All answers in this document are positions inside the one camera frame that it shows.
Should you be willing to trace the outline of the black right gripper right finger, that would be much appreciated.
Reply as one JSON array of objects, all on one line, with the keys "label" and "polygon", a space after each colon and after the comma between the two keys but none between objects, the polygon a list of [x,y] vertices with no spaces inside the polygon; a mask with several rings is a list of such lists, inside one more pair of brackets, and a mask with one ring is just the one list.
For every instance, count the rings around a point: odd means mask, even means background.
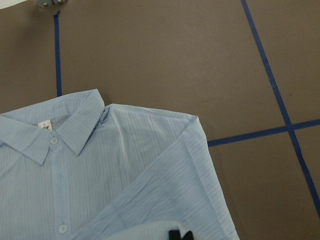
[{"label": "black right gripper right finger", "polygon": [[194,240],[194,235],[192,231],[188,231],[181,240]]}]

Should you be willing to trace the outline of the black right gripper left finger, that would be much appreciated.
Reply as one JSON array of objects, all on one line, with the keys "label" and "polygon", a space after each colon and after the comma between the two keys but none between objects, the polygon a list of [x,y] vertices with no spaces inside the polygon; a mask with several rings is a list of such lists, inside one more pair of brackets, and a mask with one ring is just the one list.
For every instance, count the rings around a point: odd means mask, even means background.
[{"label": "black right gripper left finger", "polygon": [[178,229],[170,230],[168,232],[168,239],[169,240],[181,240],[181,233]]}]

